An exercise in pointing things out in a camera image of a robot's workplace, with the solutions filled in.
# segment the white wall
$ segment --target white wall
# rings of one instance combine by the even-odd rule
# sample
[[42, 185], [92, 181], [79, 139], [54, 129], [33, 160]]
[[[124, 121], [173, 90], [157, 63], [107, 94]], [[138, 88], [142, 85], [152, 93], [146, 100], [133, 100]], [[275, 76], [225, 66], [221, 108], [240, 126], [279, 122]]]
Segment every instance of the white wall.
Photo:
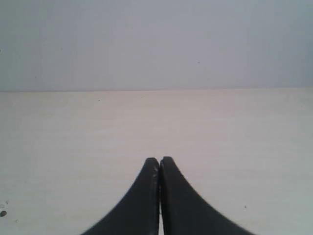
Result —
[[2, 0], [0, 91], [313, 86], [312, 0]]

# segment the gray wall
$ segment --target gray wall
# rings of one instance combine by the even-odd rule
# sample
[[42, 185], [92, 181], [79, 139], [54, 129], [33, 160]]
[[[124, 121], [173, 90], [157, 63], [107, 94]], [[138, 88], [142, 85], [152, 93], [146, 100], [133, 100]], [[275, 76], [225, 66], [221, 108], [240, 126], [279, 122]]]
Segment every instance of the gray wall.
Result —
[[0, 91], [313, 86], [313, 0], [2, 0]]

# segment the dark speck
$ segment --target dark speck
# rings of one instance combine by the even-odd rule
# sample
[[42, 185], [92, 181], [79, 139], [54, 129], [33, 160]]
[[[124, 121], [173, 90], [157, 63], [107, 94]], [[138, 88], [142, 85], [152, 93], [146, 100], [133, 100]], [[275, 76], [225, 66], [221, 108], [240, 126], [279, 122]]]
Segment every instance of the dark speck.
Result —
[[7, 214], [6, 211], [1, 211], [0, 212], [0, 217], [4, 217], [4, 216], [6, 216], [6, 214]]

